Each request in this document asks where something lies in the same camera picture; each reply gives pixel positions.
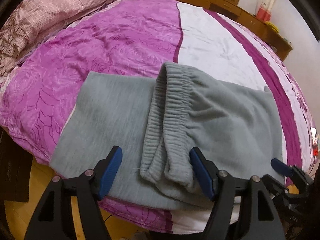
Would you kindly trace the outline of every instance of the yellow floor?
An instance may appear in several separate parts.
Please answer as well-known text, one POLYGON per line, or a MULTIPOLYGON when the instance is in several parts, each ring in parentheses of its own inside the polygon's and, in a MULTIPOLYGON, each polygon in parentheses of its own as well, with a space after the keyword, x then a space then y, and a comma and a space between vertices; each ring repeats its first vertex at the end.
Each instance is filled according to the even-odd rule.
MULTIPOLYGON (((36 160, 33 159, 29 185, 29 202, 5 202, 9 228, 16 240, 23 240, 32 213, 53 176, 54 171, 50 167, 38 164, 36 160)), ((85 238, 75 197, 72 197, 72 213, 77 238, 78 240, 84 240, 85 238)), ((110 215, 104 210, 101 210, 101 213, 103 219, 110 215)), ((106 221, 106 226, 113 240, 119 240, 121 237, 130 238, 135 232, 145 231, 145 229, 139 228, 134 224, 120 220, 114 216, 111 216, 106 221)))

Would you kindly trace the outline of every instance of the bedspread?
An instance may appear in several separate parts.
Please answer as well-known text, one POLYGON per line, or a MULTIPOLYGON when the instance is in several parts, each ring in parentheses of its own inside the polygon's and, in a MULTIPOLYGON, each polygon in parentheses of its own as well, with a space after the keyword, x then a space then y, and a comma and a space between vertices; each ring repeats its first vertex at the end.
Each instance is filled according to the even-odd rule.
MULTIPOLYGON (((38 162, 48 164, 89 71, 155 78, 165 61, 256 90, 268 86, 282 123, 284 161, 304 170, 311 166, 312 117, 279 58, 243 26, 173 0, 122 0, 39 46, 1 83, 0 125, 38 162)), ((111 199, 101 205, 160 232, 200 232, 210 214, 181 217, 111 199), (190 225, 191 217, 198 222, 190 225)))

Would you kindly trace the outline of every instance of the curtain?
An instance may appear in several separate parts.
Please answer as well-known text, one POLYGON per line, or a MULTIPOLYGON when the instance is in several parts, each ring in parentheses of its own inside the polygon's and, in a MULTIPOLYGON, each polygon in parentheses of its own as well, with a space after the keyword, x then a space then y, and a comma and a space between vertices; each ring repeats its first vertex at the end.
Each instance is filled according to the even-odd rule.
POLYGON ((263 22, 269 21, 274 3, 275 0, 258 0, 256 17, 263 22))

